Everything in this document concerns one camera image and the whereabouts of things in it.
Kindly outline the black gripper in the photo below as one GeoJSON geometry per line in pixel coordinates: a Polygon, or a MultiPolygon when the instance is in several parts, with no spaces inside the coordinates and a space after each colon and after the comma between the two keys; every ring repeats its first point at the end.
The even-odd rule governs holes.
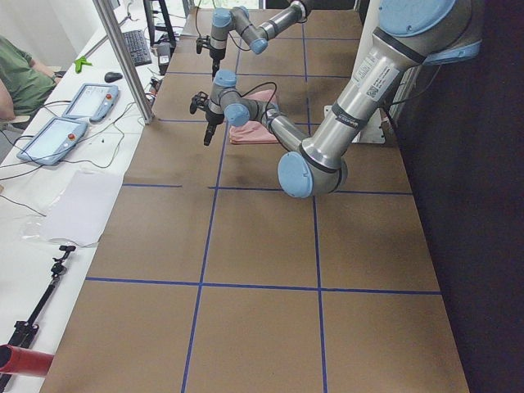
{"type": "Polygon", "coordinates": [[[224,49],[210,47],[210,57],[212,58],[212,78],[220,69],[220,62],[224,59],[224,49]]]}
{"type": "Polygon", "coordinates": [[[215,113],[213,111],[207,111],[206,121],[208,125],[206,127],[203,143],[205,146],[209,146],[212,141],[212,138],[215,135],[215,130],[217,126],[224,122],[224,115],[215,113]]]}

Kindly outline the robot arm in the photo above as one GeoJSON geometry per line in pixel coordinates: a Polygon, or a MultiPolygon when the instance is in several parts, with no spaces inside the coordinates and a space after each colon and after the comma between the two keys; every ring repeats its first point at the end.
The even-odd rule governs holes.
{"type": "Polygon", "coordinates": [[[277,37],[282,31],[294,24],[306,22],[313,10],[313,1],[289,1],[289,6],[276,16],[255,26],[245,7],[232,9],[215,8],[212,15],[210,36],[199,38],[196,52],[201,53],[205,47],[212,59],[212,77],[220,68],[220,62],[225,58],[228,36],[235,31],[254,54],[261,54],[268,46],[269,40],[277,37]]]}
{"type": "Polygon", "coordinates": [[[291,197],[306,198],[336,191],[346,180],[344,154],[366,126],[386,95],[416,66],[466,61],[480,51],[485,4],[482,1],[383,1],[372,33],[368,55],[332,104],[312,136],[271,102],[242,96],[237,76],[219,63],[225,56],[228,34],[235,31],[254,53],[263,52],[269,40],[296,23],[307,20],[310,1],[292,1],[260,26],[251,23],[245,8],[218,8],[211,33],[199,38],[213,59],[210,93],[196,94],[190,112],[204,111],[210,143],[219,124],[242,126],[261,123],[286,149],[278,163],[278,181],[291,197]]]}

